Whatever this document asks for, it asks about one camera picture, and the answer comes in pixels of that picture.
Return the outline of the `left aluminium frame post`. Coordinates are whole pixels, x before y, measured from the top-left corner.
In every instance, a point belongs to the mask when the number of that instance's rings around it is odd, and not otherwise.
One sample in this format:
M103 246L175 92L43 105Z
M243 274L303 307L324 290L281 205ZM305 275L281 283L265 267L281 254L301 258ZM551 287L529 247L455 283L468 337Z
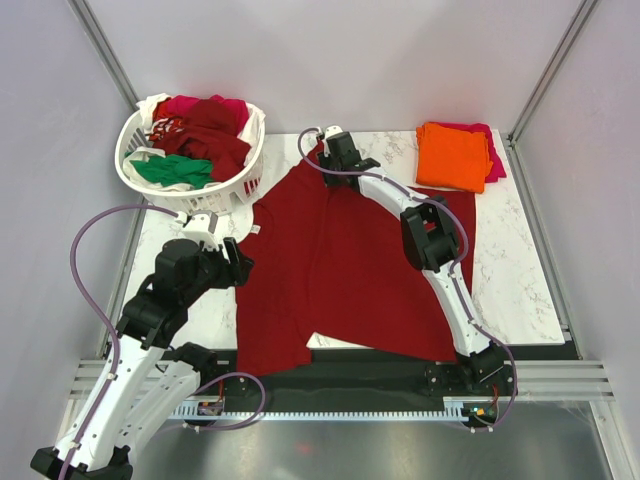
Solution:
M86 0L69 0L68 4L111 76L120 95L126 104L134 110L138 95L89 2Z

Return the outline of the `right aluminium frame post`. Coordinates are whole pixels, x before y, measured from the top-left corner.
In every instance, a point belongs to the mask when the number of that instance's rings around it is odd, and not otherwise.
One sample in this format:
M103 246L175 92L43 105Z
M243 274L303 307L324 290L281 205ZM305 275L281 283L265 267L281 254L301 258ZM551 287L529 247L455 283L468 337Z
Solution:
M511 148L514 148L523 136L526 128L533 119L540 104L553 85L569 54L573 51L582 32L599 5L599 0L581 0L579 2L575 13L572 15L551 57L542 70L514 126L506 135L506 139Z

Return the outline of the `pile of red shirts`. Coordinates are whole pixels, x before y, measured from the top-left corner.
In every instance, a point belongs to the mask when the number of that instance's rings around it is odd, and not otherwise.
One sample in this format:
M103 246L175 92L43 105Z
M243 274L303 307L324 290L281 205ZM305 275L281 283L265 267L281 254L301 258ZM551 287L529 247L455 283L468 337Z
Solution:
M244 169L251 146L240 134L248 120L243 100L178 95L155 107L149 140L168 155L209 161L210 178L225 182Z

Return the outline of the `folded pink t shirt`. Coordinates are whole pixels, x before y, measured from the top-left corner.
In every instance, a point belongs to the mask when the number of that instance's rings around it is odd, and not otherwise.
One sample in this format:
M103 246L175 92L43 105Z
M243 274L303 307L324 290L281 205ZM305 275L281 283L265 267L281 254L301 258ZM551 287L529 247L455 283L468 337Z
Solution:
M492 131L488 125L484 123L460 124L446 122L437 122L437 125L469 133L483 133L487 142L489 161L491 162L491 168L485 177L485 182L497 183L500 179L507 177L501 157L498 155L495 148Z

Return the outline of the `aluminium frame post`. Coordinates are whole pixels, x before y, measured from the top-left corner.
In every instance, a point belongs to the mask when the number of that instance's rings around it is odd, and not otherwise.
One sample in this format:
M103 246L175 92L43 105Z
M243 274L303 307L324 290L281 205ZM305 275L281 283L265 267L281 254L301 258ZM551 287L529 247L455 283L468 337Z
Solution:
M120 95L126 104L134 110L138 95L89 2L86 0L69 0L68 4L111 76Z
M506 139L511 148L514 148L523 136L526 128L533 119L540 104L553 85L569 54L573 51L582 32L599 5L599 0L581 0L579 2L575 13L572 15L551 57L542 70L514 126L506 135Z

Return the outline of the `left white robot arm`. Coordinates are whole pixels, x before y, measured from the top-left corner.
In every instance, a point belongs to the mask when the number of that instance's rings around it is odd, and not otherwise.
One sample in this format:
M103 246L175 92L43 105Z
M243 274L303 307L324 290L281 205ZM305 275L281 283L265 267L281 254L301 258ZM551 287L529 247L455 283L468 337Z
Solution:
M213 351L185 343L146 394L148 375L206 292L244 285L253 262L235 239L208 247L189 239L165 243L155 267L125 304L104 369L67 433L40 448L30 466L47 479L129 479L151 438L187 397L219 382Z

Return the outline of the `dark red t shirt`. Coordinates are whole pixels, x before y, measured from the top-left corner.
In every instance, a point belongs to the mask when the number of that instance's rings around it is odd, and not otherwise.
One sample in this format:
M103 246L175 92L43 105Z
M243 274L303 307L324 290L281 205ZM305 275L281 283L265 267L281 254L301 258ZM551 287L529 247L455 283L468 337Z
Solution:
M449 326L431 286L408 263L399 221L306 164L254 207L240 245L254 263L236 292L237 367L256 376L311 361L314 334L429 361L452 362Z

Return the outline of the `folded orange t shirt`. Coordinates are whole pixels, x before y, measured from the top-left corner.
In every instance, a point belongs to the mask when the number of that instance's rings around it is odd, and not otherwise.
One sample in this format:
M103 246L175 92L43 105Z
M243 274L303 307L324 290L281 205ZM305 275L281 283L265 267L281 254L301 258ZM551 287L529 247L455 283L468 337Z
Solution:
M482 132L468 132L425 123L416 129L416 182L481 194L493 162Z

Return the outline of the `green t shirt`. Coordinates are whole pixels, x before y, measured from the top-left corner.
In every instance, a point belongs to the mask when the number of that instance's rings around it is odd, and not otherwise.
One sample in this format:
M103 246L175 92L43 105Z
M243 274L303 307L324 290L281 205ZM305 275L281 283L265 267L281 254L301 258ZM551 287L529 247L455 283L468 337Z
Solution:
M213 164L209 160L191 159L180 155L151 156L148 160L131 160L136 173L145 181L171 187L186 184L201 189L213 181Z

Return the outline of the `white laundry basket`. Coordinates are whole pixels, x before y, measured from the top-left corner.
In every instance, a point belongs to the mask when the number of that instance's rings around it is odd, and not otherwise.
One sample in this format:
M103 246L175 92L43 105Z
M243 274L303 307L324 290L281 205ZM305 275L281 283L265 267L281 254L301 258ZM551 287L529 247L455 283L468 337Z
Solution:
M141 130L138 103L136 112L129 117L122 128L115 148L114 164L116 173L125 185L142 194L147 201L157 206L184 211L210 209L219 215L229 214L238 205L247 204L257 197L263 171L262 149L266 133L265 113L264 124L261 127L262 137L258 146L258 155L251 161L246 170L233 179L214 187L182 193L162 193L135 186L125 177L122 171L124 154L133 147L146 146L148 144Z

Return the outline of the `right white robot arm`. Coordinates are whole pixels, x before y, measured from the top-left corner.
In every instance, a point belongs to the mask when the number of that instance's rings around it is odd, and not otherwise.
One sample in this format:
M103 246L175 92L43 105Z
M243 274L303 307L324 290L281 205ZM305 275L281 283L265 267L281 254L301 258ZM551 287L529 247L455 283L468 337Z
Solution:
M405 258L434 291L448 323L457 359L458 381L477 394L494 378L517 393L513 354L479 325L479 315L466 286L462 261L470 250L469 235L442 198L421 194L390 176L381 164L364 158L352 135L338 126L311 130L323 151L311 165L328 186L347 186L383 207L400 224Z

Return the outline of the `white cloth in basket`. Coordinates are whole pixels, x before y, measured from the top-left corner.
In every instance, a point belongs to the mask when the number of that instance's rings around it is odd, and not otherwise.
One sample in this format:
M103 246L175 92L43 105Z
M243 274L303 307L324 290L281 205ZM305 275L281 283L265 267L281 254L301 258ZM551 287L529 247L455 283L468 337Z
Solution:
M186 184L178 184L171 187L161 187L159 184L152 184L145 181L136 173L135 169L130 164L131 160L146 161L151 156L161 156L161 157L168 156L168 154L166 154L163 150L153 146L152 142L149 140L149 134L151 133L152 114L155 107L158 105L159 102L175 96L162 93L162 94L149 96L138 103L138 113L139 113L139 118L141 120L141 130L148 144L146 146L133 147L124 154L124 160L122 162L122 171L125 177L137 187L142 187L142 188L149 189L151 191L157 191L162 193L166 193L166 192L182 193L182 192L189 192L189 191L195 191L195 190L202 190L208 187L214 187L221 183L224 183L224 182L212 181L211 183L207 184L205 187L201 189L193 189ZM247 102L246 104L249 109L249 120L247 122L247 125L244 127L243 131L241 132L240 138L248 142L251 146L251 149L245 160L244 169L240 173L246 170L246 168L249 167L251 161L254 160L258 155L258 146L262 137L261 127L263 126L264 120L265 120L265 115L262 110L258 109L255 106L249 105L249 103Z

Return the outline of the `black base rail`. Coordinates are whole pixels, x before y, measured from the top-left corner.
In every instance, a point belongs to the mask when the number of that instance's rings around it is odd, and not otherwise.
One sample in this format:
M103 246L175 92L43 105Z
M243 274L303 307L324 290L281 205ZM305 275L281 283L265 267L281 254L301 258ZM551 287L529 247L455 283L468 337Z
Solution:
M253 412L266 393L266 413L365 413L435 410L446 397L495 400L514 392L516 374L501 349L454 362L421 360L370 349L321 349L311 363L257 376L259 383L230 373L234 350L219 350L202 364L195 381L202 396L223 395L227 412Z

